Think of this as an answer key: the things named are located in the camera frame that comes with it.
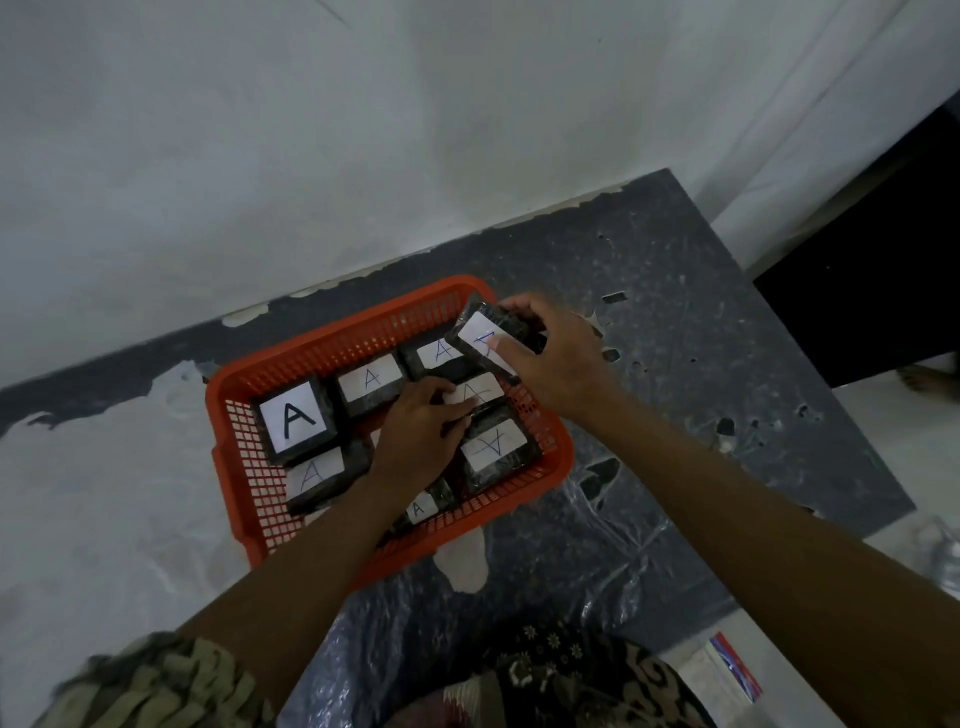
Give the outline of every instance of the patterned fabric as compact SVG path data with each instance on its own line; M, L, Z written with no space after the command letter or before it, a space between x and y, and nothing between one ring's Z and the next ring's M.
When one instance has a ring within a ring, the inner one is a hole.
M270 703L233 656L206 640L157 632L115 657L92 657L54 693L35 728L259 728Z
M680 676L635 644L523 622L490 645L478 676L417 701L388 728L714 728Z

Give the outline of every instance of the foot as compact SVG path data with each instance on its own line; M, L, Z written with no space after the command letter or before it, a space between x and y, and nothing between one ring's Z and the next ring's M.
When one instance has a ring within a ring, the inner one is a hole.
M914 365L897 369L900 379L914 392L941 400L960 401L960 377L936 369Z

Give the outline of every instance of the person's left arm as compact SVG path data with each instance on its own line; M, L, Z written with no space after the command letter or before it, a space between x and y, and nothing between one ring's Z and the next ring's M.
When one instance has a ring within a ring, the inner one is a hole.
M430 403L452 390L435 377L408 385L383 425L370 473L179 633L228 650L282 708L383 534L453 459L475 402Z

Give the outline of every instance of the sleeve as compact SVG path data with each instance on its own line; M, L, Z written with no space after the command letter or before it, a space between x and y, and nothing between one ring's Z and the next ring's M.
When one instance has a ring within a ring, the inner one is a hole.
M112 657L92 657L55 691L35 728L274 726L253 676L217 644L156 632Z

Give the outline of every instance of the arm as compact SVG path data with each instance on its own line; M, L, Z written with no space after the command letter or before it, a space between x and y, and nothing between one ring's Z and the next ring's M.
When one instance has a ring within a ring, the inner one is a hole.
M589 325L525 294L503 305L550 331L540 356L493 347L538 400L643 481L740 605L848 725L940 725L960 709L960 603L735 462L612 380Z
M435 377L409 385L383 425L370 473L180 633L229 650L283 707L380 538L453 459L476 402L430 404L452 389Z

